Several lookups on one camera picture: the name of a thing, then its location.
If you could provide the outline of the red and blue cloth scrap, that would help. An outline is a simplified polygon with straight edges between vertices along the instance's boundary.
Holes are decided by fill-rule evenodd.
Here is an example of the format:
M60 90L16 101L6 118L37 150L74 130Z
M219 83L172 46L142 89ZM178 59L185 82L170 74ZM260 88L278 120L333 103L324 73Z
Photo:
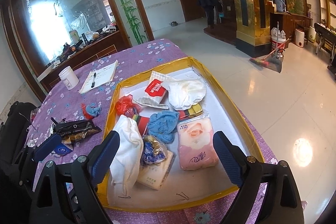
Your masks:
M91 106L81 103L81 110L85 119L93 119L98 117L101 114L100 106Z

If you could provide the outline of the red plastic bag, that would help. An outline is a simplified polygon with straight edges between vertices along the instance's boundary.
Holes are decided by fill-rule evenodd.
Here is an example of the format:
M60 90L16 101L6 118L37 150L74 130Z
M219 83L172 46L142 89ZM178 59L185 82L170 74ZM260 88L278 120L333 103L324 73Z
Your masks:
M141 112L141 106L133 101L131 94L121 97L116 102L115 109L117 115L124 115L128 118L133 118L134 115L138 115Z

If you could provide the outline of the white cloth bag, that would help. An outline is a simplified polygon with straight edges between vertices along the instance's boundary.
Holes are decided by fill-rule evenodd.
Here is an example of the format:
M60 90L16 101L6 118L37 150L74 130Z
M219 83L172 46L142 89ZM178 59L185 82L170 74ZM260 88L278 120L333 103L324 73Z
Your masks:
M110 192L126 198L137 181L143 140L135 120L121 115L114 131L120 136L120 147L110 165Z

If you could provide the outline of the blue floral tissue pack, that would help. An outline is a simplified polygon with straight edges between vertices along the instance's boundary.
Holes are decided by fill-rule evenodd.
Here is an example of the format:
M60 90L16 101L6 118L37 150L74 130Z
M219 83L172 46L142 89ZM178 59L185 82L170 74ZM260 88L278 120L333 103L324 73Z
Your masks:
M51 155L55 157L62 157L71 153L73 150L74 149L72 144L60 143L54 148L54 150L51 152Z

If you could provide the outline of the black backpack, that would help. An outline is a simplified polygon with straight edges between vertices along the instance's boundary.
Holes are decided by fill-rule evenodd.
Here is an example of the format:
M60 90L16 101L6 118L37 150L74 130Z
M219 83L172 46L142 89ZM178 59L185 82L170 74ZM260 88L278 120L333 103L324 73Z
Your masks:
M1 123L1 172L6 175L11 173L11 166L25 144L30 115L35 109L30 102L14 102L5 123Z

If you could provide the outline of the translucent mailer bag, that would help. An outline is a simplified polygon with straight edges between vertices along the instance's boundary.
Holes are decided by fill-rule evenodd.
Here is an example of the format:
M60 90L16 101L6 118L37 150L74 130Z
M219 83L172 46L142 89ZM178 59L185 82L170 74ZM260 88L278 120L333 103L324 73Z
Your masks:
M159 164L145 165L139 170L137 182L154 190L160 190L173 166L175 154L168 151L167 159Z

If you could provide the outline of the blue knitted cloth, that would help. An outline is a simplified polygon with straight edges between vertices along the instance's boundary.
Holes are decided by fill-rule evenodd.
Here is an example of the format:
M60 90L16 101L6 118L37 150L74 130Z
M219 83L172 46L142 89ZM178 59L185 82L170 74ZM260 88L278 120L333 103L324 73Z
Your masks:
M150 116L147 124L147 133L155 136L156 139L165 144L171 144L174 141L174 130L179 121L177 111L163 110Z

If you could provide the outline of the black snack bag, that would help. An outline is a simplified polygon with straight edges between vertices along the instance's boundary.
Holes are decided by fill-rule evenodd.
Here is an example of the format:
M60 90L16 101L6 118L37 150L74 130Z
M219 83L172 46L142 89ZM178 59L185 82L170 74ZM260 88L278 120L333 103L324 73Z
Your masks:
M52 117L51 120L53 133L61 136L63 144L74 144L101 132L100 127L96 126L92 120L66 121L63 119L57 122Z

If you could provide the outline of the red-label white pouch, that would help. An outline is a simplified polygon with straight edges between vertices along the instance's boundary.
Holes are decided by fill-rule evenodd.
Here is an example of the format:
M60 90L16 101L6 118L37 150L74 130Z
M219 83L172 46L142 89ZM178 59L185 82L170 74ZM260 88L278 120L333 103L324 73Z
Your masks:
M145 88L144 95L140 98L134 99L134 102L140 106L169 110L169 106L161 103L167 93L167 90L162 86L162 83L166 80L174 79L166 74L152 71L148 85Z

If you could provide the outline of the pink rose tissue pack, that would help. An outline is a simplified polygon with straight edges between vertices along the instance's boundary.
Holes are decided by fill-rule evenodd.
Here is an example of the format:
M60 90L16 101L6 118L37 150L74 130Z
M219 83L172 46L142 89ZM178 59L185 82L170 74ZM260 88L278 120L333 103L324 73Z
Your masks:
M177 124L179 165L182 170L205 169L217 165L213 146L214 129L209 116Z

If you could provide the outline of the white towel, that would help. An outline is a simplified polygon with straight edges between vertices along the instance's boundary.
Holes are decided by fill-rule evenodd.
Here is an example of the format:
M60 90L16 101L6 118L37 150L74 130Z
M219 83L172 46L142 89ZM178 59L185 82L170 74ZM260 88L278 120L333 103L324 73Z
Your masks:
M165 80L161 85L168 91L174 110L187 110L206 96L206 85L201 79Z

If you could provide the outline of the blue Vinda tissue bag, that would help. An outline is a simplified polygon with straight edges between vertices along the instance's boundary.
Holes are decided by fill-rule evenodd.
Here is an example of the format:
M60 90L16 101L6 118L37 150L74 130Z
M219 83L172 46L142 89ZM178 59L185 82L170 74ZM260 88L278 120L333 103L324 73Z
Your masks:
M141 155L142 165L158 165L168 158L166 146L153 135L144 135L143 151Z

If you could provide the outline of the black pen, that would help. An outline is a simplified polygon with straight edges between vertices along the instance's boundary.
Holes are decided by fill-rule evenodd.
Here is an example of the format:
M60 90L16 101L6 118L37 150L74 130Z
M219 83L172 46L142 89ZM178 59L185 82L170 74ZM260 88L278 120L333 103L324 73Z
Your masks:
M91 88L92 88L92 89L95 87L96 76L97 76L97 73L95 72L95 73L93 74L93 79L92 79L92 84L91 84Z

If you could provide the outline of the white bucket with bags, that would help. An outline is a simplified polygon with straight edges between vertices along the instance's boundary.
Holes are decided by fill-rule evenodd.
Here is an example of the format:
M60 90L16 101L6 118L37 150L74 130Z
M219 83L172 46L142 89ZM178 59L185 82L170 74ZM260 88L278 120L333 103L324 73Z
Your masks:
M270 41L272 43L272 50L278 48L279 53L285 50L286 34L283 30L274 27L270 30Z

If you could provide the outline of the bagged colourful sponge strips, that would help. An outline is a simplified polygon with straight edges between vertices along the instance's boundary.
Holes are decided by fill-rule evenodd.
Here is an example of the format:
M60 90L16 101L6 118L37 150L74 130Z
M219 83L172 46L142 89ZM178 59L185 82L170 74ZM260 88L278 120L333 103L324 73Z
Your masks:
M187 110L170 111L163 110L159 113L154 113L150 118L140 115L132 117L135 120L141 135L167 135L174 131L178 122L195 118L203 113L200 104L196 104Z

